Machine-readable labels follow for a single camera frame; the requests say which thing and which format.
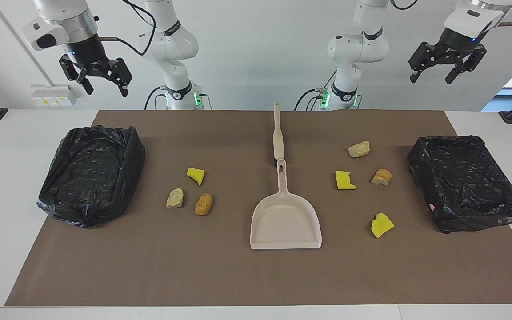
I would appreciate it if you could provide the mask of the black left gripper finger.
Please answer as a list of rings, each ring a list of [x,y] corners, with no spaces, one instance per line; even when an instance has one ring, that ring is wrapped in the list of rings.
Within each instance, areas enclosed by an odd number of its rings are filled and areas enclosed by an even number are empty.
[[[445,77],[447,85],[453,83],[453,81],[462,73],[473,71],[486,53],[487,50],[483,44],[477,45],[476,48],[472,49],[471,53],[467,52],[467,55],[465,56],[461,53],[456,53],[456,58],[453,63],[454,67]]]
[[[421,42],[415,52],[412,54],[408,63],[412,71],[410,81],[412,84],[416,83],[421,73],[437,65],[435,51],[437,44],[429,44],[428,42]]]

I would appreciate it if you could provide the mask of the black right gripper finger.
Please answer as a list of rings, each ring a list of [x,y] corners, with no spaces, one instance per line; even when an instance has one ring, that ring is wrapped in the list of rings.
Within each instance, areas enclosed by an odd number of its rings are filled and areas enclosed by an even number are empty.
[[[123,98],[126,98],[129,94],[128,86],[132,78],[132,73],[122,57],[106,62],[105,79],[118,87]]]
[[[67,54],[63,54],[63,56],[59,59],[59,65],[63,69],[63,72],[66,78],[69,81],[75,81],[81,84],[88,95],[91,95],[94,91],[93,86],[90,81],[87,79],[87,70],[85,67],[78,72],[75,69],[75,64],[71,59],[69,59]]]

